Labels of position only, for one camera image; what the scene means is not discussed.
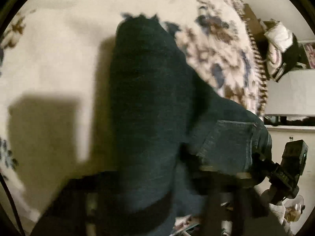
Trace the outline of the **floral cream fleece blanket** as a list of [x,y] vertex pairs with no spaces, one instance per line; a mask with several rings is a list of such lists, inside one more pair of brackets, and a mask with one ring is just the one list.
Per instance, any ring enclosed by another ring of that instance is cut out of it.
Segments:
[[241,0],[27,0],[1,37],[1,173],[27,235],[71,178],[112,169],[108,67],[117,26],[157,16],[217,93],[262,116]]

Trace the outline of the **pile of clothes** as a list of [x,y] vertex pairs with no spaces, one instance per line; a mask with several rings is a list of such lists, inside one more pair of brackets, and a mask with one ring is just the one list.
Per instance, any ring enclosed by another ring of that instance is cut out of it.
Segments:
[[266,69],[269,77],[278,82],[292,70],[314,69],[314,40],[300,41],[280,21],[262,23],[268,41]]

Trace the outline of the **dark green denim pant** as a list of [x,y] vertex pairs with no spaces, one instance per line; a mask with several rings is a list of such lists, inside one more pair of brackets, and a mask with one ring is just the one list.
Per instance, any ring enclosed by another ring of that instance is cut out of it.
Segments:
[[176,217],[201,214],[216,187],[201,166],[266,177],[263,122],[204,82],[157,17],[119,24],[109,87],[123,234],[169,235]]

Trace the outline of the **white cabinet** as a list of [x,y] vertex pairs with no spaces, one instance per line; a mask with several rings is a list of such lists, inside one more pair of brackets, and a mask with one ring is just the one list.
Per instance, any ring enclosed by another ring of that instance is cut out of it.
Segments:
[[[266,115],[314,116],[313,69],[290,71],[277,83],[271,80],[268,91]],[[274,162],[281,162],[287,142],[304,140],[308,145],[306,166],[298,182],[306,208],[299,221],[291,224],[292,233],[297,234],[314,209],[314,127],[269,126],[268,130],[272,137]]]

